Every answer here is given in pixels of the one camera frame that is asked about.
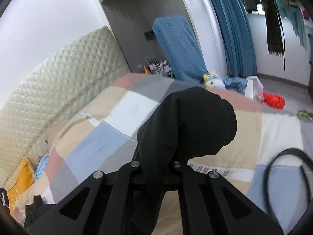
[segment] pink patch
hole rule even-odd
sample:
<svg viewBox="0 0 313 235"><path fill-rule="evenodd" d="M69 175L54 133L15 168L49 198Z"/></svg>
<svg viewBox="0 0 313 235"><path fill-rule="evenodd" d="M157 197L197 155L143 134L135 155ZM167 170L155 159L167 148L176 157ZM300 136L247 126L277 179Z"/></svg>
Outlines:
<svg viewBox="0 0 313 235"><path fill-rule="evenodd" d="M54 174L60 169L63 164L64 160L58 155L55 148L53 148L50 152L49 160L45 169L50 183L54 177Z"/></svg>
<svg viewBox="0 0 313 235"><path fill-rule="evenodd" d="M13 209L13 217L15 218L15 220L22 225L22 221L23 221L23 214L21 213L21 211L18 208Z"/></svg>
<svg viewBox="0 0 313 235"><path fill-rule="evenodd" d="M229 90L207 87L211 93L219 95L222 99L227 100L234 110L243 110L251 112L261 112L262 106L258 102L248 99L241 94Z"/></svg>
<svg viewBox="0 0 313 235"><path fill-rule="evenodd" d="M141 81L146 75L142 73L129 73L117 79L112 86L131 89L131 87L138 81Z"/></svg>

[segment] gray patch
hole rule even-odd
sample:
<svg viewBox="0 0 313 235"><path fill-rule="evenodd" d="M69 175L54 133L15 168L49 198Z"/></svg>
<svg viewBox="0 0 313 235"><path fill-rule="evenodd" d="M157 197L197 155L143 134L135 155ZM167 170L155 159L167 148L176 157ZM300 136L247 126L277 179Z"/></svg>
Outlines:
<svg viewBox="0 0 313 235"><path fill-rule="evenodd" d="M202 84L197 84L197 83L189 83L189 82L183 82L180 80L175 80L172 82L172 84L169 86L168 90L166 91L165 95L161 99L161 102L164 101L164 99L170 95L171 93L178 92L178 91L183 91L188 88L193 88L195 86L201 87L205 89L205 86Z"/></svg>
<svg viewBox="0 0 313 235"><path fill-rule="evenodd" d="M131 139L132 139L133 141L138 142L138 140L137 140L137 131L131 136Z"/></svg>
<svg viewBox="0 0 313 235"><path fill-rule="evenodd" d="M50 183L50 190L55 203L60 202L65 196L79 185L70 168L64 163L56 172Z"/></svg>
<svg viewBox="0 0 313 235"><path fill-rule="evenodd" d="M173 81L173 79L161 75L149 75L136 82L130 90L160 102Z"/></svg>
<svg viewBox="0 0 313 235"><path fill-rule="evenodd" d="M132 160L136 147L137 142L128 140L110 155L97 170L102 170L106 174L119 170L121 166Z"/></svg>
<svg viewBox="0 0 313 235"><path fill-rule="evenodd" d="M270 113L270 114L291 115L293 117L295 116L293 113L291 113L289 111L274 109L274 108L271 108L265 104L262 105L262 112L263 113Z"/></svg>
<svg viewBox="0 0 313 235"><path fill-rule="evenodd" d="M303 150L313 159L313 123L308 120L301 119L301 136L303 142Z"/></svg>

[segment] blue curtain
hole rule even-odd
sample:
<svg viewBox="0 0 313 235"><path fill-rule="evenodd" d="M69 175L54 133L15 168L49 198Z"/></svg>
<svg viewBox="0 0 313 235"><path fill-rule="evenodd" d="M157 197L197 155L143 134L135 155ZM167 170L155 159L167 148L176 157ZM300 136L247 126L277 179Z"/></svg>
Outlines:
<svg viewBox="0 0 313 235"><path fill-rule="evenodd" d="M251 29L240 0L211 0L222 32L229 75L256 75L256 57Z"/></svg>

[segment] red bag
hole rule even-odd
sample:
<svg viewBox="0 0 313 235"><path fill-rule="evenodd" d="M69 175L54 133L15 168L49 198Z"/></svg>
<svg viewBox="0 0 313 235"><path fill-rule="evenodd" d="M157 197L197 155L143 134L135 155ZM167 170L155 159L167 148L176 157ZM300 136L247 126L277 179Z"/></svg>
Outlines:
<svg viewBox="0 0 313 235"><path fill-rule="evenodd" d="M272 108L280 109L282 110L285 106L285 99L279 95L270 94L267 92L263 93L264 96L264 103L267 106L270 106Z"/></svg>

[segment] beige patch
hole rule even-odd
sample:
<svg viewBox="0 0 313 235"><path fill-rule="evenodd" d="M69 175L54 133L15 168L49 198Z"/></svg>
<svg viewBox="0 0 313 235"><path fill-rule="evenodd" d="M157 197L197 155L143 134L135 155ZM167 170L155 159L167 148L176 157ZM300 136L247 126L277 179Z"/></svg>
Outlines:
<svg viewBox="0 0 313 235"><path fill-rule="evenodd" d="M216 155L193 158L198 164L221 168L254 170L261 140L262 113L235 110L237 133L234 140Z"/></svg>
<svg viewBox="0 0 313 235"><path fill-rule="evenodd" d="M246 194L250 188L251 182L244 182L235 179L226 178L226 180L236 187L242 194Z"/></svg>
<svg viewBox="0 0 313 235"><path fill-rule="evenodd" d="M98 120L103 120L109 115L126 92L127 90L125 88L108 87L88 104L82 112L91 115Z"/></svg>
<svg viewBox="0 0 313 235"><path fill-rule="evenodd" d="M47 142L49 149L51 149L51 144L58 135L58 133L68 124L68 120L62 120L58 122L47 134Z"/></svg>
<svg viewBox="0 0 313 235"><path fill-rule="evenodd" d="M152 235L182 235L183 225L177 191L168 191L162 201Z"/></svg>

